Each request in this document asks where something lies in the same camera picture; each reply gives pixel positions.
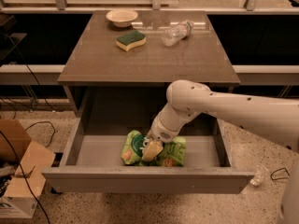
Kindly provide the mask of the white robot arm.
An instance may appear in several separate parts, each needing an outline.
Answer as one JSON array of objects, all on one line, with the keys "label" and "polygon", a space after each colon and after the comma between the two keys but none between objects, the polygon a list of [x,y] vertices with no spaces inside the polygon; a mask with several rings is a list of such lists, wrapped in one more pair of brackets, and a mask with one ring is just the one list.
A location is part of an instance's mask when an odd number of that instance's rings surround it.
[{"label": "white robot arm", "polygon": [[172,141],[185,124],[205,113],[299,152],[298,100],[215,92],[189,80],[171,83],[166,99],[149,130],[151,141]]}]

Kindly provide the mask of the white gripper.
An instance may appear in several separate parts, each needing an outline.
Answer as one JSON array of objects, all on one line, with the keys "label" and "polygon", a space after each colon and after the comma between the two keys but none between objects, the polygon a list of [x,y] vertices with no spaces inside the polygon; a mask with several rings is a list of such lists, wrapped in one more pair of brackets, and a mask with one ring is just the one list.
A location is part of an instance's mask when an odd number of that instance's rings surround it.
[{"label": "white gripper", "polygon": [[171,142],[178,135],[180,129],[178,116],[160,112],[152,122],[147,134],[147,137],[151,139],[146,139],[143,142],[142,161],[152,161],[164,149],[162,142]]}]

